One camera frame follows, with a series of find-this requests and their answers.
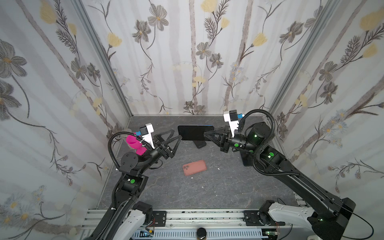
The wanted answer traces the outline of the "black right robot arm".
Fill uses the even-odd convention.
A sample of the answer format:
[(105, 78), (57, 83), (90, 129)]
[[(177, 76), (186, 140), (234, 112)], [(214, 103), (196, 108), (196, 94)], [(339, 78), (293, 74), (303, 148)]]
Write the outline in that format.
[(343, 238), (356, 204), (323, 189), (269, 145), (275, 136), (276, 121), (268, 111), (251, 110), (240, 120), (236, 119), (236, 111), (228, 114), (228, 126), (204, 132), (204, 137), (224, 153), (229, 149), (241, 152), (248, 166), (279, 180), (309, 204), (299, 208), (266, 201), (259, 209), (258, 222), (263, 226), (284, 222), (308, 228), (322, 240)]

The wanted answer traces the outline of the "salmon pink phone case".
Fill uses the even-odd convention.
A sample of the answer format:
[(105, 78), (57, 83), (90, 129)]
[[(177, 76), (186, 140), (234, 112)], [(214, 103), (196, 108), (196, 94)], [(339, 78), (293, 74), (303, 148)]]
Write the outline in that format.
[(199, 160), (189, 164), (183, 165), (183, 172), (185, 176), (190, 176), (207, 170), (207, 165), (204, 160)]

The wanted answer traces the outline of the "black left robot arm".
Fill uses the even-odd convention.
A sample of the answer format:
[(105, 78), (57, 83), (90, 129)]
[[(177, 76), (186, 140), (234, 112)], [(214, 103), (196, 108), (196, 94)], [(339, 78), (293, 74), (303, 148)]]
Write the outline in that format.
[[(111, 205), (88, 236), (89, 240), (129, 240), (140, 227), (155, 222), (153, 207), (138, 198), (149, 179), (144, 172), (160, 158), (173, 158), (177, 152), (182, 136), (174, 136), (174, 130), (167, 131), (167, 134), (169, 137), (166, 140), (162, 138), (165, 133), (157, 134), (154, 145), (130, 132), (118, 132), (109, 138), (108, 151), (121, 177), (113, 188)], [(112, 141), (120, 135), (134, 137), (146, 148), (146, 152), (142, 156), (129, 152), (118, 162), (112, 150)]]

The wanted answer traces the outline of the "black phone case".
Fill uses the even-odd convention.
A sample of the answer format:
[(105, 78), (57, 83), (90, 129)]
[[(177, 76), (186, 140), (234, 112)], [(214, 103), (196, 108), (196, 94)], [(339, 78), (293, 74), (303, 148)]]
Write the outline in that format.
[(197, 149), (201, 149), (207, 145), (206, 141), (193, 141)]

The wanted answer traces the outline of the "black smartphone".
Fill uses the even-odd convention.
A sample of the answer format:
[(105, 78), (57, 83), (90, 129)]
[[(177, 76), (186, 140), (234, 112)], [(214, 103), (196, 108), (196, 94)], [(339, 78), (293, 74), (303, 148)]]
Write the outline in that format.
[(209, 139), (204, 136), (204, 133), (214, 130), (215, 128), (211, 125), (178, 126), (178, 133), (182, 136), (183, 141), (209, 141)]

